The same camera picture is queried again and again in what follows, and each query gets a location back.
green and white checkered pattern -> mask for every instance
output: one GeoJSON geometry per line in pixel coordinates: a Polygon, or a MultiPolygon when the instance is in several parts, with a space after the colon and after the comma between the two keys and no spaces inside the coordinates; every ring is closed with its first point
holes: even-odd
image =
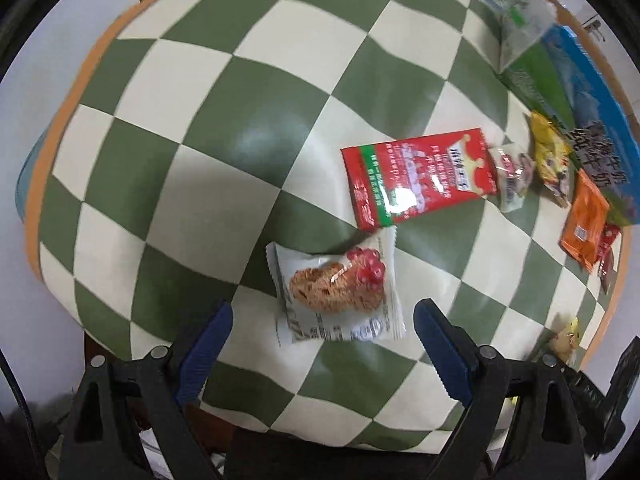
{"type": "Polygon", "coordinates": [[[584,354],[609,297],[558,246],[568,211],[533,189],[506,216],[490,198],[399,225],[408,333],[394,341],[278,346],[264,248],[365,237],[342,147],[476,126],[528,147],[498,34],[479,0],[159,0],[109,47],[62,139],[40,222],[47,286],[125,359],[225,298],[234,328],[205,409],[331,446],[438,452],[462,409],[415,303],[509,358],[577,315],[584,354]]]}

cable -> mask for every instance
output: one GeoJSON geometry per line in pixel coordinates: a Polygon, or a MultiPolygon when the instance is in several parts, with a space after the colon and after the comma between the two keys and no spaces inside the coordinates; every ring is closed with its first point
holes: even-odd
{"type": "Polygon", "coordinates": [[[24,399],[24,395],[18,385],[18,381],[15,380],[14,373],[9,366],[4,354],[2,353],[2,349],[0,349],[0,370],[2,370],[2,374],[6,379],[6,382],[9,384],[11,388],[12,394],[14,394],[15,402],[18,403],[18,408],[24,417],[24,420],[27,424],[27,437],[29,438],[29,444],[31,446],[31,452],[33,454],[34,468],[39,476],[44,480],[49,478],[49,474],[47,473],[47,467],[44,463],[44,457],[42,455],[42,449],[40,448],[40,444],[38,443],[38,438],[36,436],[36,430],[33,426],[33,419],[31,418],[31,412],[29,411],[29,407],[27,406],[27,401],[24,399]]]}

plastic bag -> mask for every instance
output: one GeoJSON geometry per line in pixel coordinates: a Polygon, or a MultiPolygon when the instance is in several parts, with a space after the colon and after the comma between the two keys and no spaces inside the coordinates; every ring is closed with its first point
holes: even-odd
{"type": "Polygon", "coordinates": [[[535,163],[516,144],[497,146],[489,150],[497,174],[500,191],[500,211],[520,209],[533,179],[535,163]]]}
{"type": "Polygon", "coordinates": [[[584,170],[578,172],[574,204],[564,226],[560,244],[588,272],[598,255],[600,235],[609,203],[584,170]]]}
{"type": "Polygon", "coordinates": [[[531,113],[531,131],[536,141],[536,167],[545,187],[562,207],[569,205],[569,147],[551,122],[531,113]]]}
{"type": "Polygon", "coordinates": [[[343,255],[306,254],[267,245],[267,261],[284,304],[281,342],[401,338],[396,292],[396,228],[378,231],[343,255]]]}
{"type": "Polygon", "coordinates": [[[343,148],[342,157],[363,230],[496,191],[480,128],[343,148]]]}

yellow snack package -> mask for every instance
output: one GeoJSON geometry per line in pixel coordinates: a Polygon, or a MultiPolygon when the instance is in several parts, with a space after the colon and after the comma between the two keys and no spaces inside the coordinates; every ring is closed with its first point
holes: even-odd
{"type": "Polygon", "coordinates": [[[569,146],[555,126],[542,114],[531,113],[531,131],[535,140],[538,174],[545,187],[562,207],[569,205],[569,146]]]}
{"type": "Polygon", "coordinates": [[[562,332],[549,341],[549,348],[558,356],[558,359],[568,363],[578,348],[580,334],[578,334],[578,318],[574,317],[571,322],[564,327],[562,332]]]}
{"type": "Polygon", "coordinates": [[[575,183],[574,204],[564,225],[560,245],[589,272],[598,258],[608,211],[607,200],[585,171],[580,170],[575,183]]]}

snack package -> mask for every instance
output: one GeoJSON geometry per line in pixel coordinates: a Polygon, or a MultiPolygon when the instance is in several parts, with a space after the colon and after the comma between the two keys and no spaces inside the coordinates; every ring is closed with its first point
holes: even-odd
{"type": "Polygon", "coordinates": [[[378,231],[343,255],[267,245],[271,276],[284,304],[277,322],[280,341],[401,338],[405,328],[396,292],[395,245],[395,227],[378,231]]]}
{"type": "Polygon", "coordinates": [[[609,249],[616,241],[620,234],[620,227],[615,224],[606,222],[604,229],[602,230],[602,236],[600,236],[600,243],[598,244],[598,254],[596,255],[596,261],[602,260],[604,256],[609,252],[609,249]]]}
{"type": "Polygon", "coordinates": [[[609,203],[584,170],[577,174],[574,204],[564,225],[560,244],[588,272],[598,255],[600,235],[609,203]]]}
{"type": "Polygon", "coordinates": [[[600,268],[598,269],[598,275],[600,277],[600,283],[602,284],[602,290],[605,294],[609,293],[609,287],[611,286],[611,279],[613,274],[613,250],[611,247],[600,261],[600,268]]]}
{"type": "Polygon", "coordinates": [[[500,211],[520,209],[533,179],[535,163],[516,144],[497,146],[489,150],[494,160],[500,191],[500,211]]]}
{"type": "Polygon", "coordinates": [[[363,230],[496,192],[480,128],[344,148],[342,157],[363,230]]]}
{"type": "Polygon", "coordinates": [[[536,143],[536,167],[545,187],[562,207],[569,205],[569,152],[558,130],[538,112],[531,113],[531,131],[536,143]]]}
{"type": "Polygon", "coordinates": [[[573,320],[564,327],[562,332],[549,341],[549,348],[558,356],[558,359],[570,365],[570,361],[574,355],[574,350],[578,348],[580,343],[580,334],[578,333],[578,318],[573,320]]]}

